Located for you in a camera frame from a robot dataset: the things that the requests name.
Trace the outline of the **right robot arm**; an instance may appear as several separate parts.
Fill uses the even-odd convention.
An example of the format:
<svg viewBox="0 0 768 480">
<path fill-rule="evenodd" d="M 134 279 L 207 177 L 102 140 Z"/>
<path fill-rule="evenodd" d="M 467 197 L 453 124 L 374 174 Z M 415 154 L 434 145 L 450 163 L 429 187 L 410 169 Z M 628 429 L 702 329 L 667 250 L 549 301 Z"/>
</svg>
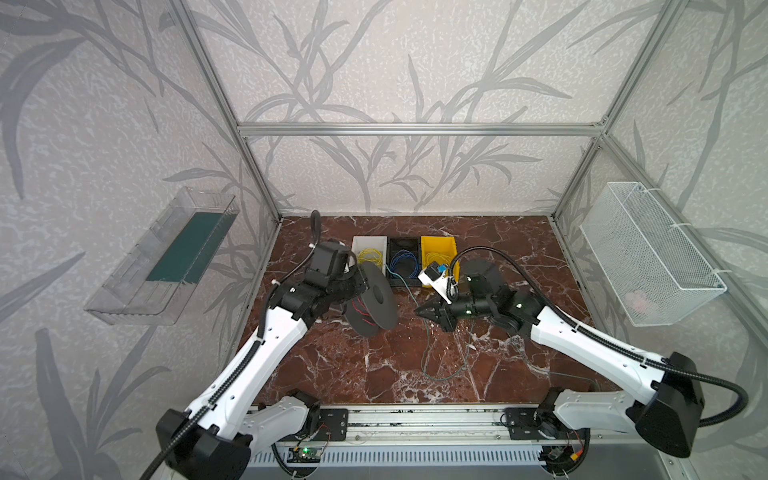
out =
<svg viewBox="0 0 768 480">
<path fill-rule="evenodd" d="M 511 288 L 498 268 L 472 260 L 469 272 L 453 280 L 445 265 L 431 263 L 418 278 L 435 294 L 417 314 L 455 329 L 461 319 L 484 318 L 511 334 L 527 336 L 580 362 L 618 386 L 616 392 L 553 388 L 536 410 L 533 424 L 553 438 L 586 429 L 637 433 L 657 450 L 677 458 L 692 452 L 704 407 L 700 383 L 652 367 L 660 357 L 612 337 L 546 305 L 542 296 Z"/>
</svg>

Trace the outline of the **grey perforated spool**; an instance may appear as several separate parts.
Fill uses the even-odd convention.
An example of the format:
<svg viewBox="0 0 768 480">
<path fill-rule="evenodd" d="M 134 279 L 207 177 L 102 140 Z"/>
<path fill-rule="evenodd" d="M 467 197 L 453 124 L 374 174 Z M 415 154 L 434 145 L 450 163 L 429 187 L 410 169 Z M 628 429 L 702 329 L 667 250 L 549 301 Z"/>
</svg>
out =
<svg viewBox="0 0 768 480">
<path fill-rule="evenodd" d="M 361 263 L 351 272 L 362 272 L 368 290 L 361 296 L 343 303 L 346 322 L 360 336 L 372 338 L 381 330 L 392 330 L 399 322 L 397 302 L 388 279 L 372 263 Z"/>
</svg>

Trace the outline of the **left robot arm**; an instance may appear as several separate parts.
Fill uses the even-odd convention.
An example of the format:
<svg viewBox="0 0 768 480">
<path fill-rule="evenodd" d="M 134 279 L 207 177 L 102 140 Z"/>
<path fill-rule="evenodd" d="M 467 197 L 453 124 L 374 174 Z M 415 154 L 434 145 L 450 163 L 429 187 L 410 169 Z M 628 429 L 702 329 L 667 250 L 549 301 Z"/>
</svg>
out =
<svg viewBox="0 0 768 480">
<path fill-rule="evenodd" d="M 238 479 L 257 442 L 272 446 L 299 430 L 307 406 L 290 397 L 262 410 L 263 424 L 252 433 L 241 428 L 253 400 L 281 360 L 332 304 L 365 290 L 351 249 L 337 241 L 315 241 L 302 262 L 304 277 L 275 280 L 262 303 L 257 330 L 222 373 L 185 410 L 169 409 L 156 426 L 160 451 L 142 476 L 166 465 L 187 479 Z"/>
</svg>

